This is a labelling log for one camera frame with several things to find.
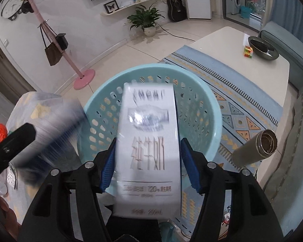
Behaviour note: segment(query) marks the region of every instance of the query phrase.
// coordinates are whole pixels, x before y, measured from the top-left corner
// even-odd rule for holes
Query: stainless steel thermos
[[[272,130],[261,131],[233,152],[232,163],[243,167],[268,158],[276,151],[277,144],[277,136]]]

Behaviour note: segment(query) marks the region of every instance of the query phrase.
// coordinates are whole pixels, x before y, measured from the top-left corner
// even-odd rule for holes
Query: coat rack
[[[58,42],[56,41],[55,35],[52,33],[52,31],[49,29],[47,23],[45,22],[44,18],[40,14],[34,0],[28,0],[34,14],[36,15],[38,21],[40,22],[41,26],[45,30],[45,32],[48,34],[50,40],[56,45],[58,50],[61,52],[62,56],[66,59],[66,61],[70,64],[70,66],[73,68],[73,70],[78,74],[78,78],[76,78],[74,82],[74,89],[75,90],[80,90],[87,86],[94,78],[95,76],[95,71],[93,69],[87,69],[83,73],[78,69],[78,67],[75,65],[75,63],[72,61],[70,56],[61,49],[59,46]]]

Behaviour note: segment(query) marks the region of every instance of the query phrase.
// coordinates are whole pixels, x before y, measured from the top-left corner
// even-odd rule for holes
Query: guitar
[[[182,0],[167,0],[168,18],[172,22],[180,22],[187,18],[186,8]]]

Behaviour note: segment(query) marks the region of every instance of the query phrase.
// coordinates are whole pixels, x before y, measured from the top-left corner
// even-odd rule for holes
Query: dark oval bowl
[[[254,53],[261,58],[272,61],[280,56],[275,47],[264,39],[256,36],[250,36],[248,37],[248,42]]]

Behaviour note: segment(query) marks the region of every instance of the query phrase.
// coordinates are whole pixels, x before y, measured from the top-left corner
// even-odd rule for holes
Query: picture frame
[[[111,14],[111,13],[119,10],[119,6],[118,6],[116,0],[113,0],[111,2],[104,4],[104,8],[106,9],[107,14]]]

